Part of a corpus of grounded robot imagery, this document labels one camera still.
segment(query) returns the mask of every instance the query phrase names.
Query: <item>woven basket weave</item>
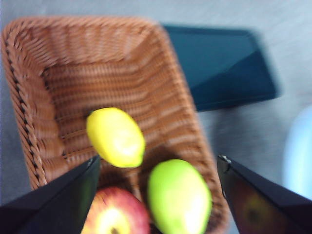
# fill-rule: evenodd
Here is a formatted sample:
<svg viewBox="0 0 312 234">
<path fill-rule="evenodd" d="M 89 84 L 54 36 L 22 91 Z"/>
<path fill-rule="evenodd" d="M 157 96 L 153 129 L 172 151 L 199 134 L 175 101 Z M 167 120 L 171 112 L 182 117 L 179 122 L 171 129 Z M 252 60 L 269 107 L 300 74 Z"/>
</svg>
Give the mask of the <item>woven basket weave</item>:
<svg viewBox="0 0 312 234">
<path fill-rule="evenodd" d="M 123 187 L 146 201 L 150 170 L 170 158 L 184 159 L 213 195 L 208 233 L 225 232 L 228 208 L 215 161 L 159 25 L 136 18 L 21 18 L 4 29 L 1 51 L 33 189 L 96 155 L 85 119 L 92 110 L 114 106 L 139 124 L 146 153 L 134 169 L 103 160 L 99 186 Z"/>
</svg>

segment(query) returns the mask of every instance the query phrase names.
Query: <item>gray table surface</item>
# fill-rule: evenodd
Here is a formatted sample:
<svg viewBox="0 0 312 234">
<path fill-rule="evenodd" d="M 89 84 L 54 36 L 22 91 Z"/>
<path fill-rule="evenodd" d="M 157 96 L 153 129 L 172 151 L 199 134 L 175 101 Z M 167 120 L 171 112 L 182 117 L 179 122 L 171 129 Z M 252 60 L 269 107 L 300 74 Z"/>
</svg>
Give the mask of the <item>gray table surface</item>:
<svg viewBox="0 0 312 234">
<path fill-rule="evenodd" d="M 281 184 L 294 118 L 312 103 L 312 1 L 309 0 L 2 0 L 1 28 L 27 15 L 135 15 L 162 23 L 247 28 L 262 35 L 281 97 L 198 114 L 215 153 L 223 152 Z M 1 204 L 30 191 L 1 67 Z M 236 234 L 233 222 L 229 233 Z"/>
</svg>

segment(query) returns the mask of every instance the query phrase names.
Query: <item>tablet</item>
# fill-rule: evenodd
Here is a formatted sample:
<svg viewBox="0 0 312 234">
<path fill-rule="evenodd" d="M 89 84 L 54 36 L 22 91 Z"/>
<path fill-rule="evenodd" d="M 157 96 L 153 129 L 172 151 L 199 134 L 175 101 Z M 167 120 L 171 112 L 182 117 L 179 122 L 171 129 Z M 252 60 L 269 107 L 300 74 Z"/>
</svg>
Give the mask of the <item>tablet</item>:
<svg viewBox="0 0 312 234">
<path fill-rule="evenodd" d="M 248 30 L 166 25 L 198 111 L 276 97 L 256 36 Z"/>
</svg>

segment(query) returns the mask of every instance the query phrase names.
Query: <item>lemon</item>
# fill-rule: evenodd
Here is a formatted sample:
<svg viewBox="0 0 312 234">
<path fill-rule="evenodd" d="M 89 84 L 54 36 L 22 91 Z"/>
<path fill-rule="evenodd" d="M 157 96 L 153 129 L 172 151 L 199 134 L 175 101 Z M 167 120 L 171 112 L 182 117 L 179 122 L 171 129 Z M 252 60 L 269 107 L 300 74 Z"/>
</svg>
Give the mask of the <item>lemon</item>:
<svg viewBox="0 0 312 234">
<path fill-rule="evenodd" d="M 138 167 L 145 140 L 137 123 L 115 107 L 93 111 L 87 118 L 87 134 L 97 153 L 116 167 Z"/>
</svg>

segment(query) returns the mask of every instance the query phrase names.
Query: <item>green pear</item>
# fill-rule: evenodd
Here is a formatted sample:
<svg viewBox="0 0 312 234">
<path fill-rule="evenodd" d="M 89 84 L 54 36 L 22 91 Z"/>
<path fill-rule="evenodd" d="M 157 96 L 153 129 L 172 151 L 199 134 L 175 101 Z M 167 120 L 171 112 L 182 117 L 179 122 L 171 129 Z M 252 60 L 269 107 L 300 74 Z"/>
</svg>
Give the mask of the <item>green pear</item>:
<svg viewBox="0 0 312 234">
<path fill-rule="evenodd" d="M 153 168 L 148 202 L 163 234 L 203 234 L 207 228 L 211 193 L 201 174 L 184 160 L 171 159 Z"/>
</svg>

